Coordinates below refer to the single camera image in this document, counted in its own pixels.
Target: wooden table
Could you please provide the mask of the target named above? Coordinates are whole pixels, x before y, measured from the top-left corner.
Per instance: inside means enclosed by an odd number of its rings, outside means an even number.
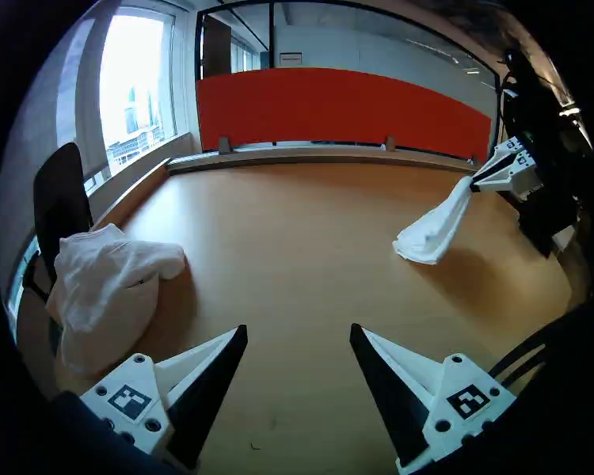
[[[488,369],[565,311],[560,265],[532,248],[494,193],[473,197],[439,265],[394,252],[398,232],[460,177],[393,165],[250,166],[171,177],[137,209],[125,232],[182,245],[190,272],[162,284],[135,351],[159,361],[249,328],[203,473],[395,473],[348,342],[353,322],[430,358],[460,351]],[[81,393],[98,379],[56,366],[64,389]]]

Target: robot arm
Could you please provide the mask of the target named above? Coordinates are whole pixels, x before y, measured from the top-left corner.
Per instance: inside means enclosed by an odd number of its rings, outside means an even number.
[[[520,199],[541,187],[537,164],[517,137],[500,143],[493,156],[473,175],[473,192],[512,192]]]

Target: building outside window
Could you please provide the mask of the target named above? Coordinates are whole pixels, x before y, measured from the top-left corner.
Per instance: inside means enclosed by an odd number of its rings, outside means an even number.
[[[115,175],[175,135],[169,95],[173,18],[123,7],[110,23],[100,73],[101,128]]]

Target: crumpled white cloth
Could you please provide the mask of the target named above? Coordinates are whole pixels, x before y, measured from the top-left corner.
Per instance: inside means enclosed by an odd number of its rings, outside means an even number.
[[[122,358],[154,315],[158,278],[184,268],[179,245],[131,241],[113,224],[61,239],[47,309],[63,324],[64,365],[96,374]]]
[[[421,264],[437,264],[469,206],[471,181],[462,178],[445,201],[402,230],[392,243],[396,253]]]

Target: orange divider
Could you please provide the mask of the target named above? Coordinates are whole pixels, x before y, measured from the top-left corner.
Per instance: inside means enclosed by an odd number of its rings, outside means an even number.
[[[283,140],[384,143],[461,158],[488,155],[491,119],[455,99],[375,74],[276,68],[196,83],[203,150]]]

